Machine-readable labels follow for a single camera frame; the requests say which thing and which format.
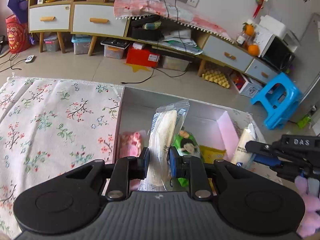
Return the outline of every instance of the orange fruit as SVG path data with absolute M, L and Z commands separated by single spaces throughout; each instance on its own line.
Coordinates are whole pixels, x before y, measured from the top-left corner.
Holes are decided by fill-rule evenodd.
M 255 57 L 258 56 L 260 54 L 259 46 L 256 44 L 250 45 L 248 47 L 248 53 L 251 56 L 255 56 Z
M 244 31 L 245 34 L 247 34 L 249 36 L 254 35 L 254 27 L 253 27 L 252 24 L 244 23 L 243 31 Z

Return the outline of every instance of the tile floor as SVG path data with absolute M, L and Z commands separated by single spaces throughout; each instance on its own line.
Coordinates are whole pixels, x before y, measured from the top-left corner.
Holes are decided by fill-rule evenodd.
M 66 54 L 61 54 L 60 51 L 39 53 L 39 47 L 34 46 L 21 52 L 12 62 L 13 64 L 29 55 L 36 56 L 34 62 L 26 64 L 22 61 L 15 66 L 22 70 L 8 69 L 0 72 L 0 86 L 6 82 L 6 78 L 11 76 L 13 71 L 16 76 L 81 79 L 113 84 L 140 82 L 151 75 L 151 72 L 143 70 L 133 73 L 132 68 L 124 64 L 125 60 L 103 57 L 102 46 L 99 45 L 96 45 L 97 51 L 91 57 L 74 55 L 71 46 L 66 50 Z M 7 60 L 9 55 L 1 58 L 0 62 Z M 10 67 L 9 62 L 0 65 L 0 71 L 7 67 Z M 181 72 L 174 70 L 164 71 L 169 75 L 181 74 Z M 278 140 L 284 133 L 314 135 L 312 129 L 299 130 L 293 123 L 288 123 L 282 130 L 270 131 L 266 129 L 263 120 L 267 115 L 262 106 L 252 106 L 249 98 L 239 95 L 232 86 L 230 89 L 225 89 L 215 83 L 202 80 L 196 74 L 197 70 L 191 69 L 181 77 L 170 78 L 155 71 L 154 77 L 148 81 L 142 84 L 128 84 L 127 86 L 192 98 L 251 113 L 268 143 Z

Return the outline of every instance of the microwave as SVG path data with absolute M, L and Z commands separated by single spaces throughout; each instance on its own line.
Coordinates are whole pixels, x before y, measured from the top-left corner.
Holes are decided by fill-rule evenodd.
M 257 25 L 254 42 L 259 46 L 259 57 L 277 72 L 285 72 L 295 58 L 294 53 L 278 36 Z

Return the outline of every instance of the wooden drawer handle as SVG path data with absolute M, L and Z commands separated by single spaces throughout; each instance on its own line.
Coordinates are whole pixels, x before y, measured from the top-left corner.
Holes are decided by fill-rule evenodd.
M 236 59 L 237 59 L 235 56 L 232 56 L 232 55 L 230 55 L 230 54 L 227 53 L 227 52 L 225 52 L 224 55 L 225 55 L 226 57 L 228 57 L 229 59 L 232 59 L 232 60 L 236 60 Z
M 55 19 L 55 16 L 41 17 L 40 21 L 41 22 L 52 22 L 52 21 L 54 21 L 54 19 Z
M 261 72 L 261 75 L 262 75 L 264 78 L 269 78 L 269 75 L 267 75 L 267 74 L 264 73 L 264 72 Z
M 108 21 L 108 19 L 90 18 L 91 23 L 107 23 Z

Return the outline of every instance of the floral rug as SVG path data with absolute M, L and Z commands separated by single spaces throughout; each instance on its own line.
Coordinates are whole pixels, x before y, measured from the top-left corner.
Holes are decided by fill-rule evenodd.
M 24 190 L 94 159 L 112 163 L 124 86 L 12 77 L 0 89 L 0 231 Z

